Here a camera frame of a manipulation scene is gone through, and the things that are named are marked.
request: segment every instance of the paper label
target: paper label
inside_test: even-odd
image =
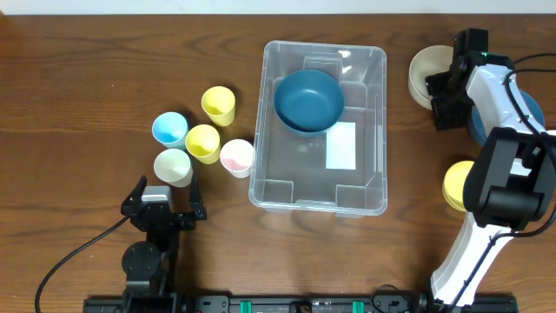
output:
[[[355,170],[355,123],[338,122],[328,130],[326,167]]]

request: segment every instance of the white cup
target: white cup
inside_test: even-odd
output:
[[[220,162],[236,178],[251,175],[253,167],[253,145],[245,140],[234,139],[227,142],[220,151]]]
[[[193,170],[188,154],[179,149],[163,151],[155,159],[155,174],[162,181],[175,187],[189,185]]]

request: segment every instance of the paper cup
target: paper cup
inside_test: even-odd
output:
[[[193,170],[188,154],[178,149],[163,151],[155,159],[155,174],[162,181],[175,187],[189,185]]]
[[[153,123],[153,137],[169,149],[185,150],[188,122],[179,113],[166,112]]]
[[[235,96],[232,90],[216,86],[202,95],[202,109],[218,126],[228,126],[234,122]]]
[[[197,160],[212,164],[220,156],[220,135],[210,125],[195,126],[185,138],[185,146]]]
[[[254,152],[251,143],[241,139],[234,139],[222,147],[220,162],[234,177],[245,178],[251,175]]]
[[[453,48],[436,45],[425,48],[411,61],[407,85],[411,97],[423,108],[432,110],[431,100],[428,95],[425,77],[450,70],[452,64]]]

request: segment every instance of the wooden table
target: wooden table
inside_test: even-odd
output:
[[[2,17],[0,22],[0,310],[29,312],[36,287],[62,257],[121,218],[141,174],[158,184],[163,150],[150,125],[164,111],[207,123],[207,88],[233,88],[236,119],[224,141],[255,131],[262,51],[271,40],[380,46],[387,53],[388,208],[381,216],[271,214],[248,200],[248,179],[195,163],[208,221],[184,234],[183,291],[370,294],[391,283],[426,288],[462,215],[441,195],[448,167],[473,159],[466,130],[436,132],[409,96],[407,69],[421,49],[487,28],[491,51],[510,57],[556,50],[554,16],[127,16]],[[554,59],[531,62],[554,68]],[[523,74],[548,127],[556,126],[556,75]],[[187,189],[173,190],[185,208]],[[126,223],[50,280],[44,312],[81,311],[91,295],[119,295],[125,249],[144,234]],[[517,239],[480,285],[511,291],[522,312],[554,311],[556,230]]]

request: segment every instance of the yellow cup on robot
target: yellow cup on robot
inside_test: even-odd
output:
[[[202,109],[218,126],[228,126],[234,122],[235,96],[232,90],[216,86],[202,95]]]
[[[197,160],[212,164],[220,157],[220,135],[210,125],[195,126],[185,137],[185,147]]]
[[[456,210],[465,212],[463,205],[463,185],[467,174],[473,167],[473,161],[462,161],[452,165],[442,183],[442,195],[446,202]]]

